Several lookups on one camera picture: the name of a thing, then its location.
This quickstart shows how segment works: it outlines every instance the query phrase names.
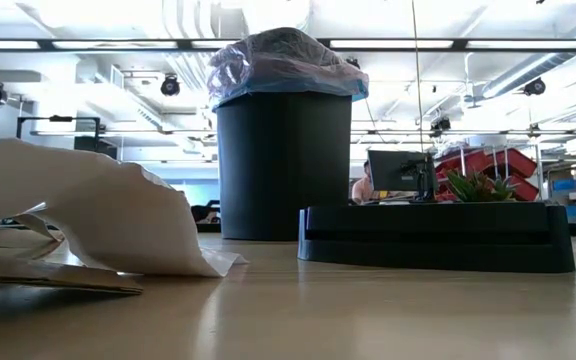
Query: black trash can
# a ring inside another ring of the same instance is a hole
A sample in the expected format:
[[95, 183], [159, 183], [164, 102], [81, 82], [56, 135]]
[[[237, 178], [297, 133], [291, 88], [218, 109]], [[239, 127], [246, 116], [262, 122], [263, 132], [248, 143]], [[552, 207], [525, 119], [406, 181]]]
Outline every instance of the black trash can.
[[297, 241], [299, 210], [347, 205], [350, 96], [253, 93], [217, 108], [221, 232]]

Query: table surface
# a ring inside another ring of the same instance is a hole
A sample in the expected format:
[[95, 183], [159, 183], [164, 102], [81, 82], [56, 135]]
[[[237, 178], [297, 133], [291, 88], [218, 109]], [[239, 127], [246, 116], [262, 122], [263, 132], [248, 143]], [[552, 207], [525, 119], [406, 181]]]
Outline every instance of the table surface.
[[[222, 241], [224, 279], [139, 277], [141, 296], [0, 288], [0, 359], [576, 359], [576, 273], [309, 263]], [[65, 250], [51, 260], [76, 263]]]

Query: computer monitor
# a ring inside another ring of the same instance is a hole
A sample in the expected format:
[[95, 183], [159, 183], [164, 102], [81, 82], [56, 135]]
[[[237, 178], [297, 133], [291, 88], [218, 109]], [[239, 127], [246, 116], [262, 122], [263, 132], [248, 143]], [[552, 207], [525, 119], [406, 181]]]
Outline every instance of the computer monitor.
[[[437, 176], [432, 159], [425, 153], [408, 151], [368, 151], [374, 191], [424, 191], [437, 189]], [[423, 182], [419, 184], [419, 174]]]

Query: person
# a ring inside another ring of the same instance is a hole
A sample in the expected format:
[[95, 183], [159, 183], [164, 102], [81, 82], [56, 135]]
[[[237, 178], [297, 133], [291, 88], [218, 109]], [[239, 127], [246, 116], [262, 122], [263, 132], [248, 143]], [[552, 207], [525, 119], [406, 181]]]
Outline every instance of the person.
[[352, 201], [357, 205], [363, 205], [389, 196], [388, 191], [373, 191], [370, 162], [368, 160], [364, 163], [364, 174], [364, 177], [352, 186]]

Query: trash can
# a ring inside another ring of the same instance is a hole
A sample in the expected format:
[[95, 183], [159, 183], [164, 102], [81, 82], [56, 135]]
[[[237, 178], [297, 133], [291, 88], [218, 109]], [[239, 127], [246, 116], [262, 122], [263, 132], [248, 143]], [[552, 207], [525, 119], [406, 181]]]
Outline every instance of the trash can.
[[299, 210], [348, 202], [351, 97], [256, 93], [217, 109], [221, 233], [297, 240]]
[[368, 77], [292, 28], [228, 45], [210, 65], [222, 236], [296, 241], [300, 209], [347, 204], [351, 107]]

